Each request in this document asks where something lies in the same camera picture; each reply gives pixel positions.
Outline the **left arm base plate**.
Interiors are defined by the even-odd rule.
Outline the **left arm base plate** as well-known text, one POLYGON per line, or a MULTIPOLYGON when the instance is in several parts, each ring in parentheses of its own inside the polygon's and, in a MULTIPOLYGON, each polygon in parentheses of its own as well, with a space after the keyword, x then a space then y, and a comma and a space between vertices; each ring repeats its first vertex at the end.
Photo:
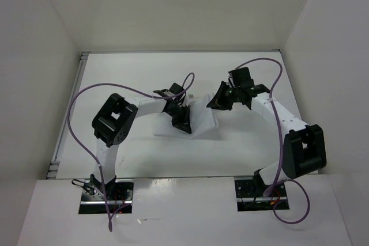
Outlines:
MULTIPOLYGON (((73 179, 74 186, 82 188, 79 214, 105 214, 102 194, 93 188, 89 180, 73 179)), ((111 214, 131 214, 134 191, 133 179, 117 179, 112 192, 108 193, 107 204, 111 214)))

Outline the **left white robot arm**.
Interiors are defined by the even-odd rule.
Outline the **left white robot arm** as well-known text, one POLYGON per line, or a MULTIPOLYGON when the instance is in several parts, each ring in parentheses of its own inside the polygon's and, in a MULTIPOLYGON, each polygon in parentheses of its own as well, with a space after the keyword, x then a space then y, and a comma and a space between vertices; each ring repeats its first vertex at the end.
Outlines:
POLYGON ((156 96, 125 99, 112 94, 92 120, 97 139, 97 166, 90 180, 94 192, 101 199, 114 195, 116 179, 115 163, 119 145, 127 138, 134 119, 152 113, 166 113, 171 117, 171 126, 183 133, 191 134, 190 106, 185 105, 185 89, 177 83, 169 89, 154 91, 156 96))

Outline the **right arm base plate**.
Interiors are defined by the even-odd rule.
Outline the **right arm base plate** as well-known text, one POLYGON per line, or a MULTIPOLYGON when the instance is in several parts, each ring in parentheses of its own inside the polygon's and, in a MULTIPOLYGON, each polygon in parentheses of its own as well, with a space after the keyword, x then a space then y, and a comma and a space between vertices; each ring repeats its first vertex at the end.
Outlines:
POLYGON ((284 185, 278 185, 272 195, 264 197, 257 191, 251 177, 235 178, 235 194, 238 212, 289 210, 287 192, 284 185))

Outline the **white skirt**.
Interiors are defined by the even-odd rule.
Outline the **white skirt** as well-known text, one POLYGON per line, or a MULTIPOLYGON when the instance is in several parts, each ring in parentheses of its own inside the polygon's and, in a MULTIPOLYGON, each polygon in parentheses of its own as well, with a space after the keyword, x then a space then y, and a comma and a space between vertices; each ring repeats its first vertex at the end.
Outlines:
POLYGON ((207 93, 202 98, 189 101, 191 134, 173 127, 172 117, 166 113, 160 113, 153 120, 153 135, 155 137, 200 139, 205 133, 217 129, 219 123, 212 109, 207 107, 213 97, 214 93, 207 93))

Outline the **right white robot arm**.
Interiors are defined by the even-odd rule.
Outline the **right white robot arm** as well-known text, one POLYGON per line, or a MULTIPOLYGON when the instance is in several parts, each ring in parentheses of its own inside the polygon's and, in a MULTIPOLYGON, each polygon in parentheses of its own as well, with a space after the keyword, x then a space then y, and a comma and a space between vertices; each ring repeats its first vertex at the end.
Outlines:
POLYGON ((270 195, 277 184, 326 166, 323 129, 317 124, 309 125, 289 112, 273 97, 272 89, 255 84, 248 67, 230 71, 228 81, 221 82, 207 106, 230 111, 235 103, 260 115, 278 132, 278 161, 254 172, 253 190, 257 195, 270 195))

